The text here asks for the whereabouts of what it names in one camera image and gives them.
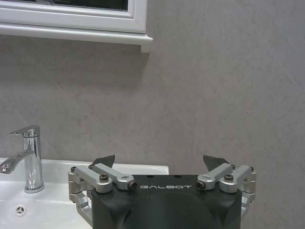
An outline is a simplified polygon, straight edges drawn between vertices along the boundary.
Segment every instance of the faucet handle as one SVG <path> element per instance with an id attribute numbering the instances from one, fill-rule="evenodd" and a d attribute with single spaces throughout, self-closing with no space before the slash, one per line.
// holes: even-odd
<path id="1" fill-rule="evenodd" d="M 23 137 L 38 137 L 40 135 L 40 127 L 38 125 L 30 125 L 20 130 L 10 133 L 10 135 L 23 135 Z"/>

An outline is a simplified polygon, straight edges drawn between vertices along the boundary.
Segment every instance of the silver metal bracket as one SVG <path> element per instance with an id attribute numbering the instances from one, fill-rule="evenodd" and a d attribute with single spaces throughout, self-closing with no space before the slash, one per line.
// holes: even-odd
<path id="1" fill-rule="evenodd" d="M 242 192 L 242 218 L 249 211 L 250 203 L 255 200 L 256 171 L 250 166 L 240 166 L 233 173 L 224 176 L 219 181 L 219 187 L 223 192 Z"/>
<path id="2" fill-rule="evenodd" d="M 197 178 L 197 186 L 200 190 L 212 190 L 224 175 L 232 173 L 232 165 L 223 163 L 209 173 L 201 174 Z"/>
<path id="3" fill-rule="evenodd" d="M 108 175 L 116 184 L 118 189 L 133 190 L 137 188 L 137 183 L 132 175 L 120 173 L 119 171 L 101 163 L 96 164 L 92 170 L 98 174 Z"/>
<path id="4" fill-rule="evenodd" d="M 228 163 L 211 170 L 209 173 L 201 174 L 197 178 L 197 186 L 200 190 L 212 190 L 219 182 L 219 188 L 226 193 L 242 192 L 242 219 L 249 211 L 250 203 L 255 200 L 256 171 L 250 166 L 235 166 Z"/>
<path id="5" fill-rule="evenodd" d="M 108 193 L 112 190 L 112 183 L 118 189 L 133 190 L 137 183 L 132 175 L 122 174 L 104 164 L 88 167 L 72 167 L 68 173 L 69 199 L 76 204 L 78 213 L 92 226 L 92 210 L 87 197 L 91 198 L 91 191 L 95 188 L 98 193 Z"/>

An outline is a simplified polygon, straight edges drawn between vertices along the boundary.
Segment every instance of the faucet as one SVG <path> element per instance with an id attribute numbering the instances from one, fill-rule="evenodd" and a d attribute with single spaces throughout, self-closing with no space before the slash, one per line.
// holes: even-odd
<path id="1" fill-rule="evenodd" d="M 36 193 L 44 188 L 40 154 L 40 128 L 31 125 L 10 133 L 23 136 L 23 151 L 6 159 L 0 164 L 0 173 L 10 174 L 24 159 L 26 193 Z"/>

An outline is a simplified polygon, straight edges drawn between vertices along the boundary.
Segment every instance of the white sink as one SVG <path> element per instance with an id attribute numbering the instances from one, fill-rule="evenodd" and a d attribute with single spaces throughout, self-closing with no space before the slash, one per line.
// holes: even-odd
<path id="1" fill-rule="evenodd" d="M 42 160 L 45 188 L 33 194 L 23 191 L 25 184 L 23 162 L 20 162 L 13 173 L 0 174 L 0 228 L 91 229 L 77 213 L 75 204 L 69 201 L 68 191 L 70 168 L 89 164 L 90 162 Z M 134 175 L 169 174 L 167 166 L 114 164 L 113 168 Z"/>

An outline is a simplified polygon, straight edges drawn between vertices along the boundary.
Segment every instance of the bolt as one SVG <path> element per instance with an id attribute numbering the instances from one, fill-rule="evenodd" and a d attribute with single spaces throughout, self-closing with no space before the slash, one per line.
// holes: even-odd
<path id="1" fill-rule="evenodd" d="M 108 175 L 107 174 L 100 175 L 100 181 L 105 181 L 105 180 L 108 180 Z"/>
<path id="2" fill-rule="evenodd" d="M 205 189 L 205 183 L 202 182 L 202 181 L 198 181 L 198 182 L 197 182 L 197 188 L 198 188 L 199 190 L 204 190 L 204 189 Z"/>
<path id="3" fill-rule="evenodd" d="M 128 184 L 128 189 L 129 190 L 135 190 L 137 188 L 138 184 L 135 182 L 132 182 L 130 184 Z"/>
<path id="4" fill-rule="evenodd" d="M 224 179 L 225 179 L 226 181 L 232 181 L 232 180 L 234 179 L 234 177 L 233 177 L 232 175 L 225 175 L 225 176 L 224 176 Z"/>

